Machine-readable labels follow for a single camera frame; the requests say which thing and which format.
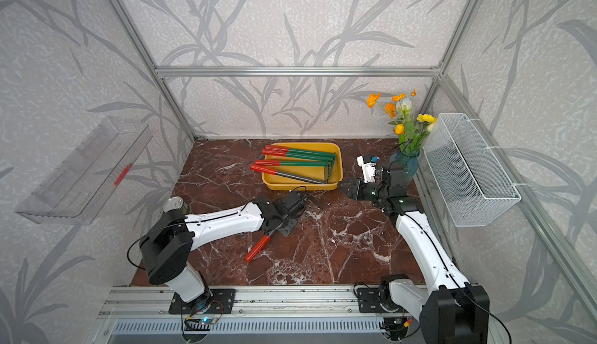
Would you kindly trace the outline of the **green small hoe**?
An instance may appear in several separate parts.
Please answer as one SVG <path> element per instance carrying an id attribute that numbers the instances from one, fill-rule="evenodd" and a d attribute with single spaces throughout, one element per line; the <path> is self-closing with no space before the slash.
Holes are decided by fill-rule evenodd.
<path id="1" fill-rule="evenodd" d="M 335 160 L 336 154 L 323 152 L 323 151 L 311 151 L 298 148 L 292 148 L 280 145 L 267 145 L 262 149 L 261 154 L 276 156 L 276 157 L 295 157 L 305 160 Z"/>
<path id="2" fill-rule="evenodd" d="M 261 154 L 276 157 L 293 157 L 303 160 L 325 161 L 330 163 L 336 161 L 335 154 L 318 151 L 299 151 L 297 149 L 290 149 L 288 151 L 262 149 Z"/>
<path id="3" fill-rule="evenodd" d="M 251 169 L 254 170 L 255 167 L 259 167 L 256 171 L 261 171 L 267 174 L 270 174 L 271 172 L 275 175 L 274 170 L 278 167 L 323 168 L 323 177 L 327 182 L 331 176 L 333 166 L 334 164 L 332 162 L 316 160 L 256 160 L 254 164 L 251 165 Z"/>

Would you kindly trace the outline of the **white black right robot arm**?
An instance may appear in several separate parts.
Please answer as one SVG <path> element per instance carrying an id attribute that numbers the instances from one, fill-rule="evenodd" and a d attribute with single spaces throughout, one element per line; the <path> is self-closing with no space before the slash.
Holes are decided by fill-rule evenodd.
<path id="1" fill-rule="evenodd" d="M 342 188 L 350 199 L 381 209 L 410 248 L 425 285 L 409 277 L 388 276 L 379 285 L 380 303 L 388 312 L 406 311 L 419 324 L 427 343 L 488 341 L 490 300 L 482 286 L 472 285 L 436 238 L 422 205 L 407 194 L 404 172 L 359 161 L 363 176 Z"/>

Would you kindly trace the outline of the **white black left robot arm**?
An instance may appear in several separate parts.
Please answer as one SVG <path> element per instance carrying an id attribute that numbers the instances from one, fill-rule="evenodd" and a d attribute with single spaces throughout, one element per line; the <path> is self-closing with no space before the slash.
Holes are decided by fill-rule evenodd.
<path id="1" fill-rule="evenodd" d="M 169 199 L 160 220 L 135 243 L 153 286 L 165 284 L 184 303 L 205 306 L 211 291 L 188 262 L 191 252 L 203 245 L 244 233 L 262 232 L 263 238 L 248 252 L 253 259 L 278 232 L 284 236 L 294 230 L 306 209 L 306 192 L 291 191 L 274 201 L 254 199 L 240 207 L 213 213 L 189 213 L 180 197 Z"/>

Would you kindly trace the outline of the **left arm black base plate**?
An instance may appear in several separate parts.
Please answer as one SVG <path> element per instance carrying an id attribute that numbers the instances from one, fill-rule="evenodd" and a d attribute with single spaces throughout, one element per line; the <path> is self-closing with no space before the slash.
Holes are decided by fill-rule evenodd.
<path id="1" fill-rule="evenodd" d="M 184 301 L 180 294 L 174 293 L 169 306 L 169 314 L 231 314 L 236 296 L 233 288 L 214 288 L 203 292 L 190 302 Z"/>

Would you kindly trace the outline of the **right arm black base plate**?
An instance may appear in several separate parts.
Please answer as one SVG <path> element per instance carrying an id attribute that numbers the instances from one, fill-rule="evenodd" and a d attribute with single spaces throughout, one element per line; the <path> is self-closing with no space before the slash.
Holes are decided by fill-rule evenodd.
<path id="1" fill-rule="evenodd" d="M 361 283 L 352 287 L 357 300 L 359 312 L 362 314 L 408 314 L 403 307 L 391 304 L 388 297 L 382 296 L 377 287 L 369 287 Z"/>

